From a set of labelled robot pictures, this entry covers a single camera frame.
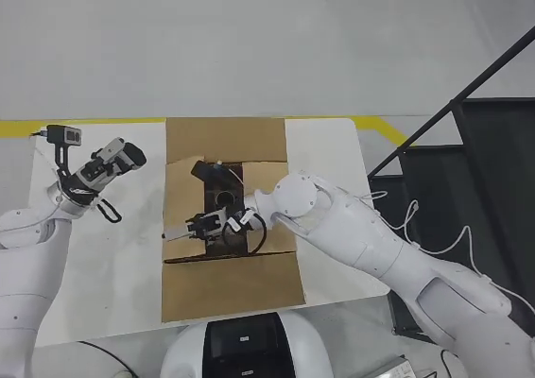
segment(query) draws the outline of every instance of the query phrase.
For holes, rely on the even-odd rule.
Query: cardboard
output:
[[[244,193],[271,192],[288,174],[285,121],[277,118],[169,118],[166,121],[165,226],[204,209],[204,184],[190,174],[198,160],[242,163]],[[248,232],[249,250],[262,231]],[[261,311],[304,303],[295,236],[268,231],[252,256],[209,258],[204,242],[164,242],[163,321]]]
[[[166,162],[286,162],[282,118],[168,118]]]
[[[163,322],[298,304],[295,253],[163,265]]]

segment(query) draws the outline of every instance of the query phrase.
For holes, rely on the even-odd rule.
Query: stair step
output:
[[[503,252],[535,307],[535,98],[465,100],[454,115]]]
[[[469,225],[477,267],[495,282],[515,288],[513,272],[507,268],[475,190],[463,146],[411,147],[400,157],[400,165],[410,197],[419,201],[413,226],[421,246],[431,251],[445,249]],[[438,257],[472,268],[468,237]]]

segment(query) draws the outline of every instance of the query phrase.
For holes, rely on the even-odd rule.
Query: black metal frame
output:
[[[474,81],[472,81],[467,87],[465,87],[459,94],[448,102],[442,109],[440,109],[433,117],[425,122],[415,133],[413,133],[408,139],[405,140],[399,147],[391,152],[381,163],[379,163],[368,175],[368,179],[372,179],[391,163],[396,157],[399,157],[404,151],[415,143],[423,134],[436,125],[444,116],[449,112],[455,115],[455,118],[462,116],[461,103],[467,99],[467,97],[475,92],[482,84],[484,84],[489,78],[494,76],[501,68],[521,53],[529,44],[535,40],[535,26],[531,28],[522,38],[520,38],[512,47],[509,48],[503,55],[495,60],[484,72],[482,72]]]
[[[535,41],[535,26],[531,28],[522,38],[520,38],[512,47],[510,47],[503,55],[501,55],[497,60],[495,60],[482,74],[480,74],[474,81],[472,81],[466,88],[464,88],[460,93],[455,96],[453,99],[451,99],[442,109],[440,109],[434,116],[432,116],[427,122],[425,122],[415,133],[413,133],[404,143],[402,143],[399,147],[397,147],[393,152],[391,152],[381,163],[379,163],[368,175],[368,180],[371,180],[375,178],[375,176],[383,169],[385,168],[389,163],[391,163],[394,159],[398,158],[399,161],[402,163],[402,160],[406,157],[405,152],[408,150],[409,147],[413,143],[415,143],[421,136],[423,136],[428,130],[430,130],[433,126],[435,126],[444,116],[446,116],[448,113],[452,113],[455,122],[457,123],[458,131],[461,136],[461,140],[463,141],[463,146],[459,146],[461,148],[465,148],[468,152],[474,151],[475,149],[472,146],[471,138],[467,137],[467,128],[466,128],[466,120],[465,115],[463,113],[463,103],[471,103],[472,99],[468,99],[468,96],[471,95],[475,90],[477,90],[482,84],[484,84],[489,78],[491,78],[494,74],[496,74],[501,68],[503,68],[507,63],[509,63],[513,58],[515,58],[520,52],[522,52],[527,46],[529,46],[532,42]],[[535,102],[535,97],[514,97],[514,98],[492,98],[488,99],[487,101],[496,102],[496,101],[515,101],[515,102],[521,102],[526,101],[530,103]],[[492,204],[489,203],[491,201],[490,196],[487,195],[487,188],[484,179],[481,177],[479,170],[475,166],[475,162],[473,160],[468,161],[470,170],[472,172],[472,175],[475,178],[475,190],[478,193],[478,196],[482,201],[485,201],[483,204],[486,209],[491,209]],[[500,235],[503,234],[502,225],[497,221],[496,216],[492,214],[492,212],[487,212],[487,217],[491,221],[492,231],[496,235],[495,236],[495,242],[498,244],[499,249],[501,250],[502,257],[504,260],[509,263],[510,259],[510,253],[509,253],[509,246],[505,242],[505,239],[500,237]],[[514,269],[510,269],[509,274],[511,276],[511,279],[513,280],[513,283],[515,285],[515,289],[520,293],[524,294],[525,288],[522,287],[520,281],[518,280],[517,272]],[[394,314],[394,308],[393,308],[393,302],[390,299],[389,301],[390,309],[392,314]],[[419,339],[422,341],[430,341],[429,337],[424,335],[421,332],[421,329],[419,327],[415,328],[406,328],[402,324],[396,324],[396,317],[393,317],[393,330],[392,332],[396,335],[403,335],[406,337],[411,337],[415,339]]]

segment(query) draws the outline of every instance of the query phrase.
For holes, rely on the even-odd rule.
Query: black cable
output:
[[[255,213],[253,215],[254,217],[257,218],[257,220],[259,220],[259,223],[261,223],[261,227],[263,228],[264,230],[264,234],[263,236],[261,236],[261,241],[259,242],[259,244],[257,245],[257,247],[249,252],[249,254],[255,254],[259,251],[259,249],[264,246],[264,243],[266,243],[266,239],[268,238],[268,226],[266,225],[266,221],[264,220],[264,218],[262,218],[259,214]]]
[[[96,348],[97,350],[104,352],[105,354],[109,355],[110,357],[112,357],[113,359],[115,359],[116,361],[118,361],[118,362],[119,362],[125,369],[127,369],[127,371],[133,376],[133,378],[139,378],[139,375],[137,375],[137,374],[135,373],[135,371],[133,371],[133,369],[131,369],[131,368],[129,367],[129,365],[127,365],[123,360],[121,360],[120,358],[118,358],[118,357],[117,357],[116,355],[114,355],[112,352],[106,351],[106,350],[103,349],[102,347],[98,347],[98,346],[96,346],[96,344],[92,344],[92,343],[87,342],[87,341],[77,341],[77,343],[86,345],[86,346],[91,347],[91,348]]]
[[[440,352],[440,359],[441,363],[444,365],[444,368],[446,369],[446,374],[448,374],[448,378],[453,378],[453,376],[450,374],[450,370],[448,369],[448,365],[446,364],[446,361],[444,360],[444,354],[448,352],[446,349],[442,349]]]
[[[123,220],[123,216],[121,214],[119,214],[116,209],[114,209],[114,206],[112,206],[111,203],[109,203],[105,198],[102,198],[101,199],[101,202],[103,204],[105,204],[106,206],[108,206],[108,208],[112,211],[112,213],[114,214],[114,218],[110,217],[106,211],[104,210],[103,206],[100,205],[100,204],[97,204],[97,210],[99,210],[100,213],[102,213],[104,215],[104,217],[110,222],[110,223],[118,223],[120,222],[121,220]]]
[[[266,243],[266,239],[268,238],[268,225],[266,225],[266,221],[264,220],[264,218],[262,218],[259,214],[255,213],[253,215],[255,218],[257,218],[257,220],[259,220],[259,223],[261,223],[261,228],[263,229],[263,235],[261,236],[261,241],[259,242],[259,244],[257,245],[257,247],[255,247],[254,250],[252,250],[251,252],[249,252],[249,254],[255,254],[259,251],[259,249],[261,249],[262,246],[264,246],[264,243]],[[223,226],[223,229],[221,229],[221,239],[223,240],[223,244],[226,245],[226,247],[228,248],[231,248],[232,246],[230,246],[230,243],[228,243],[228,238],[226,237],[226,230],[228,229],[228,227],[232,227],[232,225],[230,223],[227,223]]]

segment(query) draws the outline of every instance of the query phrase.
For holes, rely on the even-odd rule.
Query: white cable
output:
[[[475,273],[477,273],[478,276],[482,277],[482,276],[485,276],[485,274],[483,274],[481,271],[479,271],[479,269],[477,268],[477,266],[475,266],[475,261],[474,261],[474,246],[473,246],[473,242],[472,242],[472,235],[471,235],[471,229],[470,229],[470,233],[469,233],[469,261],[472,265],[472,268],[474,269]],[[518,300],[520,300],[523,304],[525,304],[529,309],[530,311],[532,311],[532,314],[534,314],[534,317],[535,317],[535,308],[532,307],[532,305],[530,304],[529,301],[527,301],[524,297],[522,297],[521,295],[519,294],[516,294],[514,292],[512,292],[511,290],[509,289],[506,289],[505,287],[501,286],[500,284],[498,283],[495,283],[494,281],[490,281],[490,284],[494,287],[496,287],[497,289],[517,298]]]
[[[446,249],[443,249],[443,250],[436,251],[436,252],[432,252],[430,250],[423,249],[423,248],[421,248],[421,246],[418,243],[411,241],[410,238],[408,237],[407,224],[410,221],[410,219],[412,218],[412,216],[417,213],[418,210],[419,210],[419,202],[416,199],[413,199],[410,202],[410,204],[408,204],[408,208],[406,209],[406,216],[405,216],[404,223],[402,225],[398,226],[398,227],[391,226],[381,215],[379,215],[379,217],[392,230],[400,230],[401,228],[404,228],[404,235],[405,235],[406,241],[408,243],[414,245],[421,252],[427,253],[427,254],[431,254],[431,255],[438,255],[438,254],[443,254],[443,253],[449,252],[450,250],[452,250],[454,247],[457,246],[457,244],[460,242],[460,240],[463,237],[463,235],[465,234],[465,232],[467,232],[467,234],[469,235],[469,261],[471,263],[472,269],[475,271],[475,273],[478,276],[480,276],[480,277],[485,276],[482,272],[479,271],[479,269],[475,265],[475,261],[474,261],[474,236],[472,235],[471,227],[469,227],[468,225],[463,227],[463,229],[461,230],[460,234],[457,237],[457,240],[455,240],[455,242],[452,245],[450,245],[450,247],[448,247]],[[530,304],[530,302],[528,302],[526,299],[524,299],[524,297],[520,296],[519,294],[516,294],[516,293],[512,292],[509,289],[506,289],[505,287],[501,286],[498,283],[493,282],[492,279],[490,280],[490,284],[492,286],[496,287],[497,289],[499,289],[499,290],[501,290],[501,291],[503,291],[503,292],[505,292],[505,293],[517,298],[518,300],[520,300],[523,304],[525,304],[530,309],[530,311],[532,311],[532,314],[534,314],[534,317],[535,317],[535,308]]]
[[[40,151],[36,147],[36,144],[34,145],[34,151],[39,153],[43,157],[43,160],[49,165],[49,168],[51,169],[53,174],[56,176],[56,180],[57,180],[57,183],[58,183],[58,189],[60,190],[60,197],[58,198],[58,203],[56,204],[56,207],[53,209],[53,211],[48,216],[46,216],[45,218],[43,218],[41,220],[38,220],[36,222],[30,223],[30,224],[25,225],[25,226],[18,226],[18,227],[13,227],[13,228],[10,228],[10,229],[3,229],[3,230],[0,230],[0,233],[27,229],[29,227],[34,227],[34,226],[37,226],[37,225],[45,222],[46,220],[51,218],[51,216],[53,216],[56,213],[56,211],[60,208],[61,202],[63,201],[64,193],[63,193],[63,190],[61,189],[60,175],[58,175],[57,169],[53,167],[51,161],[43,154],[43,152]]]
[[[386,197],[388,195],[387,190],[377,190],[376,192],[368,193],[365,196],[360,197],[361,199],[379,199]]]
[[[236,172],[232,171],[232,169],[230,167],[228,167],[228,170],[230,172],[232,172],[232,174],[238,179],[238,182],[240,182],[240,184],[244,186],[244,182],[242,182],[242,180],[240,180],[240,176],[236,175]]]

